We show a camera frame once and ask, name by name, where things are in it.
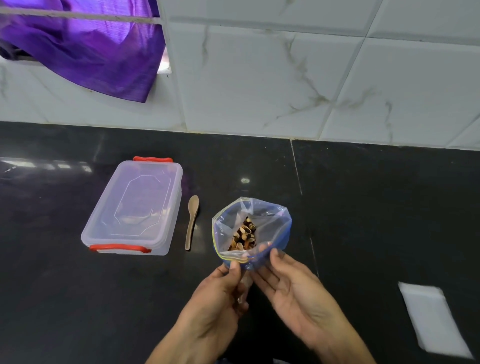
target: brown spoon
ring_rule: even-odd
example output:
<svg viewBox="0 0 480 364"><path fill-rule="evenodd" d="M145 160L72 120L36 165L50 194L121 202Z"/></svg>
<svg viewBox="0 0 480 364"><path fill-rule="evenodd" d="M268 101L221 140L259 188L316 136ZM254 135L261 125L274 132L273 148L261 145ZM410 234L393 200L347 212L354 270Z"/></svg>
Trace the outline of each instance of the brown spoon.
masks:
<svg viewBox="0 0 480 364"><path fill-rule="evenodd" d="M200 206L200 201L198 200L198 196L194 195L190 197L190 200L188 201L188 212L190 212L190 222L188 223L187 238L185 239L185 250L190 250L190 245L192 244L193 224L195 223L195 218L197 217L199 206Z"/></svg>

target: dried food pieces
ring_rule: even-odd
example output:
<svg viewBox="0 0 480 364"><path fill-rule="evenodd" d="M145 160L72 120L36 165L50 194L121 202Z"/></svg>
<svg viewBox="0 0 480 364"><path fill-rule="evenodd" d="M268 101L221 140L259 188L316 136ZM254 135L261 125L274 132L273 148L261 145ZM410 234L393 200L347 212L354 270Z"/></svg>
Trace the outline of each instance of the dried food pieces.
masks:
<svg viewBox="0 0 480 364"><path fill-rule="evenodd" d="M247 216L243 221L242 226L233 233L232 243L228 250L250 250L257 243L255 235L253 234L257 230L252 220Z"/></svg>

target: black countertop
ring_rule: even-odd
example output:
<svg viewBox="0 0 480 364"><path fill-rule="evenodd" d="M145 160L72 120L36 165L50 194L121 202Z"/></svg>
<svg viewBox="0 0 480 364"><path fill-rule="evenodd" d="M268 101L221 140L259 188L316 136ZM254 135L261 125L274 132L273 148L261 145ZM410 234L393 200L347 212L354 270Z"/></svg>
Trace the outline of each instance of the black countertop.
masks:
<svg viewBox="0 0 480 364"><path fill-rule="evenodd" d="M135 155L184 169L170 251L90 252L80 234ZM288 207L287 252L319 275L379 363L462 363L418 347L397 282L442 288L480 355L479 183L477 152L0 122L0 362L142 363L221 263L211 218L249 196ZM231 361L315 362L255 287L249 302Z"/></svg>

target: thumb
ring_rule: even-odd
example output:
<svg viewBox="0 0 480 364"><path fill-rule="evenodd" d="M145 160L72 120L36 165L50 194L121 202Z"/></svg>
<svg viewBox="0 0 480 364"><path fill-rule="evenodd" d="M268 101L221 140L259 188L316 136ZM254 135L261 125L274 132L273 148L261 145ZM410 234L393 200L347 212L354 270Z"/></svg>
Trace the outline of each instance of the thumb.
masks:
<svg viewBox="0 0 480 364"><path fill-rule="evenodd" d="M285 262L278 253L278 249L274 248L270 252L270 263L278 273L287 277L290 281L294 281L298 277L299 271L294 266Z"/></svg>
<svg viewBox="0 0 480 364"><path fill-rule="evenodd" d="M232 261L230 263L230 269L228 271L228 274L222 277L221 279L225 287L228 289L228 291L232 292L240 283L240 279L241 279L240 263Z"/></svg>

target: blue plastic bag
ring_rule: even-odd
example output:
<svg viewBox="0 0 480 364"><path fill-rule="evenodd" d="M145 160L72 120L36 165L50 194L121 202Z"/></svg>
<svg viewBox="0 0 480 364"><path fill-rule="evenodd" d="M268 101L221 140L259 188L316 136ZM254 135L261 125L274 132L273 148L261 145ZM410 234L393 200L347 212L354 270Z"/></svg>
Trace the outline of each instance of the blue plastic bag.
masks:
<svg viewBox="0 0 480 364"><path fill-rule="evenodd" d="M250 250L228 251L233 233L247 216L257 227L256 246ZM242 269L255 270L268 261L273 248L285 249L291 226L292 218L286 207L256 198L240 197L213 217L213 245L228 267L231 261L236 260Z"/></svg>

